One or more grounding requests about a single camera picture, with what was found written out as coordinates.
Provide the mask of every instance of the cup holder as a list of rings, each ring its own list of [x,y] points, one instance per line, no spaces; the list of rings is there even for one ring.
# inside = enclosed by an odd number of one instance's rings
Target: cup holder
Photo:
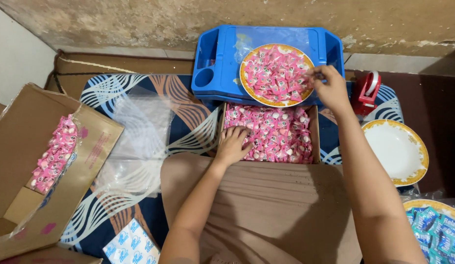
[[[214,76],[214,71],[212,69],[209,69],[209,68],[202,69],[195,76],[195,85],[197,87],[205,87],[211,82],[211,80],[213,80],[213,76]]]

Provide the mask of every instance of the gold floral rim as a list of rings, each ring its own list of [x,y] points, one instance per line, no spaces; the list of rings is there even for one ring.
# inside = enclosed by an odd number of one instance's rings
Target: gold floral rim
[[[408,185],[412,185],[412,184],[418,182],[426,174],[426,171],[428,171],[429,156],[428,156],[428,150],[426,149],[426,146],[424,145],[421,138],[415,133],[415,131],[413,131],[411,128],[407,127],[403,123],[400,123],[400,122],[397,122],[394,120],[390,120],[390,119],[377,119],[377,120],[373,120],[369,123],[366,123],[365,125],[362,126],[363,132],[366,133],[366,130],[370,129],[374,125],[383,125],[384,123],[388,123],[392,127],[399,128],[399,129],[407,132],[408,134],[410,134],[409,135],[410,142],[412,142],[415,145],[418,145],[418,143],[420,144],[418,153],[419,153],[420,157],[422,156],[420,158],[420,163],[423,166],[423,169],[417,170],[415,176],[408,177],[405,182],[402,181],[401,179],[393,178],[392,181],[394,182],[394,185],[408,186]]]
[[[433,201],[433,200],[426,200],[426,199],[418,199],[418,200],[412,200],[412,201],[406,201],[403,203],[403,207],[405,208],[405,211],[410,210],[413,207],[433,207],[438,213],[442,213],[445,215],[448,215],[450,212],[449,217],[453,218],[455,220],[455,209],[453,207],[448,206],[445,203],[439,202],[439,201]]]
[[[309,69],[314,68],[314,64],[312,63],[311,59],[304,52],[300,51],[299,49],[297,49],[297,48],[295,48],[293,46],[285,45],[285,44],[266,44],[266,45],[261,45],[260,47],[257,47],[254,50],[250,51],[249,54],[247,54],[247,56],[244,57],[244,60],[241,63],[241,69],[239,70],[239,76],[241,78],[242,87],[244,87],[245,91],[253,99],[259,101],[260,103],[262,103],[264,105],[273,106],[273,107],[289,107],[289,106],[297,105],[300,102],[299,101],[295,101],[295,100],[288,100],[286,105],[283,102],[270,101],[269,99],[266,99],[265,97],[263,97],[261,95],[256,95],[254,93],[254,90],[252,89],[252,87],[249,87],[249,85],[247,84],[247,78],[244,75],[244,72],[245,72],[244,68],[247,65],[246,62],[248,60],[247,58],[250,58],[252,55],[257,54],[259,52],[260,48],[271,49],[274,45],[277,45],[278,48],[281,48],[283,51],[296,51],[298,56],[304,57],[304,64],[307,65],[309,67]],[[304,101],[307,97],[309,97],[309,95],[311,95],[312,92],[313,92],[312,89],[307,89],[306,91],[302,92],[301,93],[302,101]]]

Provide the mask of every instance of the wall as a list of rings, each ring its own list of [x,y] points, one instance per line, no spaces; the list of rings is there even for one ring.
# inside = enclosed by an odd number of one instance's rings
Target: wall
[[[219,24],[322,26],[345,52],[444,56],[455,0],[0,0],[52,47],[195,49]]]
[[[28,82],[44,87],[55,54],[0,10],[0,103],[8,105]]]

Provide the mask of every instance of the white wall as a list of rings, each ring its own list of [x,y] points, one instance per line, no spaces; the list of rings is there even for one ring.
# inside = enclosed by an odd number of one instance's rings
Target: white wall
[[[21,87],[44,87],[56,52],[0,10],[0,103],[8,105]]]

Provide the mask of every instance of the brown dress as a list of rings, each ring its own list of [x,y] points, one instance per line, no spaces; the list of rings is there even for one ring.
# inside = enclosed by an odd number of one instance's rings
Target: brown dress
[[[169,228],[212,158],[173,155],[161,168]],[[358,264],[342,167],[238,162],[227,170],[200,241],[201,263]]]

